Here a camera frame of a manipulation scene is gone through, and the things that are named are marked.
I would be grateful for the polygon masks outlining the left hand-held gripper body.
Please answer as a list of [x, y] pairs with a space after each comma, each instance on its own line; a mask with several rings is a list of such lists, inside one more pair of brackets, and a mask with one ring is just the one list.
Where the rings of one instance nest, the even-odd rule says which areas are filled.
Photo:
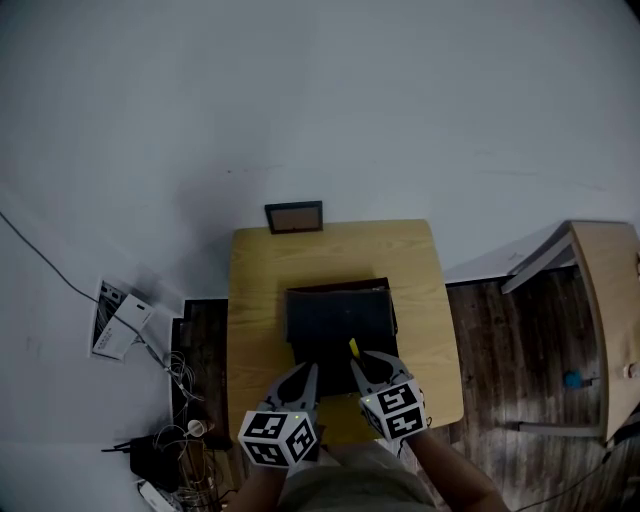
[[269, 394], [247, 411], [238, 440], [250, 461], [263, 467], [290, 469], [310, 457], [318, 445], [313, 393], [283, 402]]

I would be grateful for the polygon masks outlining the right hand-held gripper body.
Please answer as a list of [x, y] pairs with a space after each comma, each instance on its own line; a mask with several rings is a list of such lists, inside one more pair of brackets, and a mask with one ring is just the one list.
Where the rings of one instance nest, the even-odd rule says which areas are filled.
[[360, 399], [367, 423], [387, 441], [399, 441], [428, 428], [424, 397], [415, 378]]

